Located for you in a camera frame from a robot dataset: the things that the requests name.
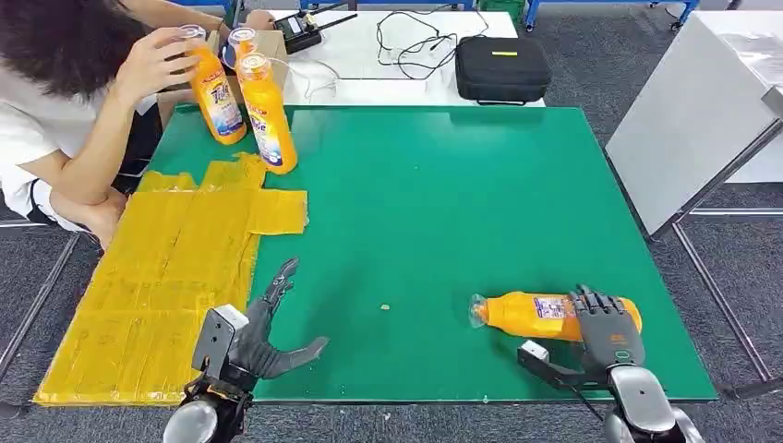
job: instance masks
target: metal table leg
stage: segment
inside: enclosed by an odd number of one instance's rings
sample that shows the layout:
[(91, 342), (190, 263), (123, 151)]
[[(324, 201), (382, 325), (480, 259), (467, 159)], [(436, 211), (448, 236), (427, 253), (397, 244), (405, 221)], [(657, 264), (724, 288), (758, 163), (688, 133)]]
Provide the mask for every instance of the metal table leg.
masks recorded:
[(541, 0), (527, 0), (527, 4), (527, 13), (524, 15), (524, 30), (533, 32), (533, 29), (536, 27), (536, 13)]
[(757, 219), (783, 217), (783, 208), (699, 208), (688, 215), (701, 217), (737, 217)]
[(31, 226), (45, 226), (43, 223), (35, 223), (29, 220), (0, 220), (0, 229), (2, 228), (28, 228)]
[(762, 381), (771, 379), (772, 374), (769, 372), (769, 368), (764, 363), (764, 360), (762, 360), (758, 351), (756, 351), (756, 348), (753, 345), (753, 341), (751, 341), (751, 338), (748, 336), (745, 328), (742, 327), (742, 324), (737, 318), (737, 315), (734, 314), (734, 311), (729, 305), (729, 301), (720, 291), (720, 288), (717, 286), (715, 279), (709, 273), (709, 269), (707, 269), (707, 266), (702, 261), (702, 258), (699, 257), (699, 253), (696, 252), (696, 248), (693, 246), (693, 242), (691, 242), (691, 239), (688, 237), (679, 223), (674, 223), (672, 229), (677, 235), (677, 238), (680, 239), (680, 243), (682, 243), (682, 246), (685, 248), (685, 252), (687, 252), (688, 256), (691, 258), (691, 262), (696, 267), (696, 271), (699, 272), (702, 280), (704, 280), (705, 285), (707, 286), (707, 290), (712, 295), (715, 304), (720, 309), (723, 317), (725, 317), (729, 322), (731, 331), (734, 332), (734, 335), (737, 336), (737, 339), (740, 340), (742, 349), (745, 351), (745, 353), (748, 354), (748, 357), (750, 357), (751, 363), (753, 363), (753, 367), (755, 368), (756, 373), (759, 375), (759, 377), (761, 377)]
[(19, 325), (17, 331), (14, 333), (14, 336), (11, 338), (11, 342), (8, 343), (6, 349), (3, 351), (3, 354), (0, 355), (0, 379), (6, 376), (8, 367), (11, 365), (11, 361), (14, 360), (14, 357), (16, 357), (19, 346), (24, 341), (28, 331), (30, 331), (30, 327), (35, 321), (35, 318), (38, 316), (38, 313), (41, 312), (41, 308), (46, 302), (46, 299), (49, 297), (49, 293), (52, 291), (54, 284), (57, 282), (57, 278), (60, 277), (60, 274), (63, 271), (63, 267), (71, 257), (71, 254), (73, 254), (73, 250), (76, 246), (78, 238), (79, 233), (72, 233), (70, 237), (68, 237), (66, 246), (63, 248), (62, 252), (60, 252), (60, 256), (54, 263), (52, 270), (49, 271), (49, 275), (46, 277), (46, 280), (43, 281), (41, 289), (38, 291), (38, 295), (36, 295), (35, 299), (32, 301), (32, 305), (30, 306), (30, 309), (28, 309), (27, 314), (25, 314), (25, 317), (22, 319), (21, 325)]
[(771, 394), (783, 390), (783, 377), (777, 377), (772, 380), (759, 381), (740, 388), (732, 389), (728, 395), (736, 399), (751, 399), (764, 394)]
[(20, 404), (11, 404), (0, 402), (0, 418), (10, 420), (17, 418), (22, 414), (23, 406)]

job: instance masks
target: black bag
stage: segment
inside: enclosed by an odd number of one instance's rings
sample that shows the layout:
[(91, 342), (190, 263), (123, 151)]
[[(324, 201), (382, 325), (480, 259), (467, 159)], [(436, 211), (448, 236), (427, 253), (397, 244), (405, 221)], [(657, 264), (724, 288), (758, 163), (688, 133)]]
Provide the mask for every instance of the black bag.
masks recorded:
[(460, 97), (480, 102), (535, 102), (544, 97), (551, 71), (530, 38), (463, 37), (456, 50)]

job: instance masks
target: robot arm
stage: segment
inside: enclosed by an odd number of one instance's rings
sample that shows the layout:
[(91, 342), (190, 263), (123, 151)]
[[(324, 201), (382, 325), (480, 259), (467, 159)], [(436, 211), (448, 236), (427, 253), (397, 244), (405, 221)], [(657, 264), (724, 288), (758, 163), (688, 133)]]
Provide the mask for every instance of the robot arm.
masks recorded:
[(228, 443), (245, 431), (245, 412), (259, 379), (278, 377), (319, 357), (329, 342), (282, 352), (269, 343), (271, 321), (299, 261), (286, 261), (247, 316), (231, 305), (207, 312), (193, 352), (201, 374), (185, 385), (185, 399), (169, 419), (163, 443)]
[(586, 286), (571, 293), (584, 344), (584, 372), (552, 364), (533, 341), (517, 350), (517, 360), (557, 389), (608, 390), (617, 408), (604, 429), (610, 443), (704, 442), (691, 419), (673, 408), (656, 376), (642, 367), (644, 346), (622, 302)]

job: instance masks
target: green mat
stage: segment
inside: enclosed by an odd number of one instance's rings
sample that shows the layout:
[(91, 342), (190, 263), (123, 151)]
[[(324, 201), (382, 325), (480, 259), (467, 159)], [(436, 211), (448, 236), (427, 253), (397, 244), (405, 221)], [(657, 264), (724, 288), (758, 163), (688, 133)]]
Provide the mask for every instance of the green mat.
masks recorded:
[[(261, 381), (258, 400), (573, 400), (517, 365), (524, 339), (471, 328), (467, 306), (474, 293), (578, 282), (637, 304), (646, 366), (671, 399), (717, 396), (578, 109), (286, 110), (299, 165), (265, 186), (306, 189), (310, 222), (261, 239), (253, 296), (299, 256), (271, 342), (331, 342), (313, 364)], [(217, 144), (180, 108), (152, 169), (198, 181), (210, 160), (254, 149), (252, 137)], [(569, 345), (540, 342), (573, 365)]]

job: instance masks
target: walkie-talkie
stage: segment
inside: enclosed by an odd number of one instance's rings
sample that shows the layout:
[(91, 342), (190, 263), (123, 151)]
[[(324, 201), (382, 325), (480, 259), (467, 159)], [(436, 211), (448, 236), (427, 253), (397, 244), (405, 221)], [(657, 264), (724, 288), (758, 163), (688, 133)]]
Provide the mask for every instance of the walkie-talkie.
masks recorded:
[(288, 17), (283, 17), (274, 22), (274, 28), (283, 33), (283, 40), (285, 42), (285, 51), (289, 54), (299, 52), (303, 49), (307, 49), (310, 46), (320, 43), (323, 39), (320, 35), (322, 30), (330, 28), (344, 21), (356, 18), (358, 14), (353, 14), (348, 17), (340, 18), (332, 23), (325, 25), (319, 25), (313, 18), (314, 15), (323, 11), (329, 11), (336, 7), (345, 6), (347, 3), (337, 3), (334, 5), (326, 6), (315, 11), (300, 10), (296, 14)]

